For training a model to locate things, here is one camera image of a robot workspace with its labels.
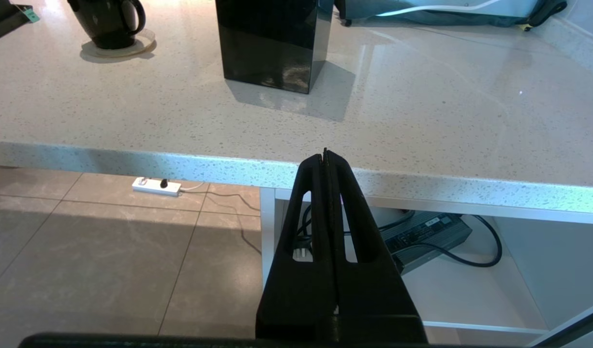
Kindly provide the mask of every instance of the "black mug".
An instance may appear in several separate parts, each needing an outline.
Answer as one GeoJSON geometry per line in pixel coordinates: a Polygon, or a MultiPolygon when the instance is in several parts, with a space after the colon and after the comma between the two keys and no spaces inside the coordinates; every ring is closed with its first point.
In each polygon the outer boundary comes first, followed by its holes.
{"type": "Polygon", "coordinates": [[[139,0],[68,0],[77,20],[98,48],[118,49],[135,43],[146,24],[139,0]]]}

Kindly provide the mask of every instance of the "power strip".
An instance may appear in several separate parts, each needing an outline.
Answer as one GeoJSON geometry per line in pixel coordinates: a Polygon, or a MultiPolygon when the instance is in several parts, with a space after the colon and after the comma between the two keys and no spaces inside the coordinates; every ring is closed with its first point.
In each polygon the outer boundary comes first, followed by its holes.
{"type": "Polygon", "coordinates": [[[179,183],[171,183],[168,181],[166,188],[161,187],[161,180],[148,179],[140,176],[133,181],[133,191],[163,194],[163,196],[178,197],[181,185],[179,183]]]}

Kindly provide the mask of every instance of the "label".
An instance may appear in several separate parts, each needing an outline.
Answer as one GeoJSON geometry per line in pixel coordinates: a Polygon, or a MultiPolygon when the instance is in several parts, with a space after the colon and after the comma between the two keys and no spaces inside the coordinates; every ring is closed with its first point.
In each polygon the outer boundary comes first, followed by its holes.
{"type": "Polygon", "coordinates": [[[34,13],[34,11],[32,11],[32,9],[25,9],[22,11],[26,17],[30,20],[30,22],[32,23],[36,23],[38,22],[38,20],[40,19],[36,13],[34,13]]]}
{"type": "Polygon", "coordinates": [[[437,217],[436,217],[436,218],[433,218],[432,220],[430,220],[430,221],[426,222],[426,223],[425,223],[425,225],[426,225],[427,227],[430,227],[430,226],[434,225],[436,222],[439,222],[439,221],[440,221],[440,218],[437,218],[437,217]]]}

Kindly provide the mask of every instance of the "coaster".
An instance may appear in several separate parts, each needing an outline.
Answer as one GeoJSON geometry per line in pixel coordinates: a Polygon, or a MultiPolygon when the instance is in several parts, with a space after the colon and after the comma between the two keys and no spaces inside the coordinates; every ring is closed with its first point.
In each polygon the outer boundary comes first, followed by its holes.
{"type": "Polygon", "coordinates": [[[92,41],[82,45],[82,51],[87,55],[100,58],[127,57],[146,51],[155,42],[155,33],[150,29],[142,29],[135,34],[135,43],[129,47],[119,49],[98,48],[92,41]]]}

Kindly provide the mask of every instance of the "teal tag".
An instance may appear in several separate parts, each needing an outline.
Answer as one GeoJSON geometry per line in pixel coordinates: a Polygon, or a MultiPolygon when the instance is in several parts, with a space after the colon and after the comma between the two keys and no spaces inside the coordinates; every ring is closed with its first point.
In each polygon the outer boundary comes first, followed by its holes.
{"type": "Polygon", "coordinates": [[[36,23],[40,19],[36,15],[36,13],[34,13],[34,11],[32,11],[32,9],[25,9],[23,12],[26,15],[26,17],[30,20],[30,22],[32,22],[32,23],[36,23]]]}

